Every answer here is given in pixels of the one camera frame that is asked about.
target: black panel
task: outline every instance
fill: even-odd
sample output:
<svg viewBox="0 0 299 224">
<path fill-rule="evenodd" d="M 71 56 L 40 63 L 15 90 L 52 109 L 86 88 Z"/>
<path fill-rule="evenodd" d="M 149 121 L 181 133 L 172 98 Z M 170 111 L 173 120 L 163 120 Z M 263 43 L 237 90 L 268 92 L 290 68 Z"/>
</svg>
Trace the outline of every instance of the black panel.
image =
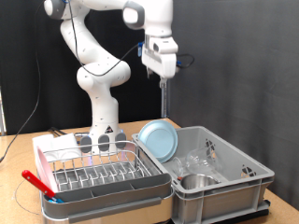
<svg viewBox="0 0 299 224">
<path fill-rule="evenodd" d="M 38 76 L 35 59 L 34 15 L 42 1 L 5 1 L 0 7 L 0 76 L 7 133 L 16 133 L 35 107 Z M 92 125 L 91 101 L 77 83 L 80 65 L 60 33 L 62 21 L 38 13 L 38 55 L 41 68 L 40 105 L 23 133 Z M 98 42 L 121 58 L 144 40 L 144 31 L 128 29 L 121 10 L 92 11 L 86 25 Z M 126 59 L 131 78 L 112 88 L 120 105 L 120 122 L 160 117 L 159 78 L 147 80 L 137 50 Z"/>
<path fill-rule="evenodd" d="M 298 11 L 291 0 L 176 0 L 173 36 L 195 63 L 170 83 L 174 122 L 205 126 L 272 169 L 270 189 L 297 209 Z"/>
</svg>

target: gray wall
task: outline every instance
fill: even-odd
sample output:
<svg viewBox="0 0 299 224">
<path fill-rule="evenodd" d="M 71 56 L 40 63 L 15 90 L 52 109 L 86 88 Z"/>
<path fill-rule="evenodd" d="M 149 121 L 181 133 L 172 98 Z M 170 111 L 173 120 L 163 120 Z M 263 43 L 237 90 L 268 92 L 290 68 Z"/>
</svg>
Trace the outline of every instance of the gray wall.
<svg viewBox="0 0 299 224">
<path fill-rule="evenodd" d="M 272 169 L 270 190 L 299 209 L 299 2 L 174 3 L 179 53 L 196 61 L 170 81 L 170 118 Z"/>
</svg>

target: red handle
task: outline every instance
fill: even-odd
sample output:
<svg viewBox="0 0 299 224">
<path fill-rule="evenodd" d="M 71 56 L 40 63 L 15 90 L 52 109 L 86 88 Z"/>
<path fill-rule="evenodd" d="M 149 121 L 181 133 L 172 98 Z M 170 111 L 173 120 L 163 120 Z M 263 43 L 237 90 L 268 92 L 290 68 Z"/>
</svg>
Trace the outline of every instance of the red handle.
<svg viewBox="0 0 299 224">
<path fill-rule="evenodd" d="M 43 193 L 45 193 L 48 197 L 53 198 L 55 193 L 49 189 L 43 182 L 41 182 L 35 175 L 33 175 L 30 171 L 24 170 L 21 173 L 22 177 L 28 180 L 31 184 L 40 189 Z"/>
</svg>

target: blue plate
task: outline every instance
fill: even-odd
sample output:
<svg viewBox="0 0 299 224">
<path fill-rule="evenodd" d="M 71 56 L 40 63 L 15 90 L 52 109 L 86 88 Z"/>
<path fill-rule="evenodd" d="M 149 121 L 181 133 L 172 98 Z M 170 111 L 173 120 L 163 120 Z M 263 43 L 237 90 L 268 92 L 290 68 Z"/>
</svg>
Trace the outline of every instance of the blue plate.
<svg viewBox="0 0 299 224">
<path fill-rule="evenodd" d="M 168 161 L 175 154 L 178 146 L 175 128 L 164 120 L 154 120 L 145 125 L 138 139 L 159 162 Z"/>
</svg>

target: metal wire rack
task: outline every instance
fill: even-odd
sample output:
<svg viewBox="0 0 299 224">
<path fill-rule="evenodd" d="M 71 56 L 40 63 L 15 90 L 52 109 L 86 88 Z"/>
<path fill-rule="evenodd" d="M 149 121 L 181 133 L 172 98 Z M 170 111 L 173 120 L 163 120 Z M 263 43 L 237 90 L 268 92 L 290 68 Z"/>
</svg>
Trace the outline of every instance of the metal wire rack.
<svg viewBox="0 0 299 224">
<path fill-rule="evenodd" d="M 117 149 L 116 152 L 99 154 L 81 153 L 81 156 L 70 160 L 51 161 L 50 165 L 60 192 L 72 189 L 88 188 L 113 182 L 151 176 L 149 169 L 136 155 L 137 145 L 130 141 L 101 143 L 96 145 L 62 148 L 44 152 L 59 152 L 82 147 L 98 147 L 107 144 L 127 143 L 134 146 L 134 150 Z"/>
</svg>

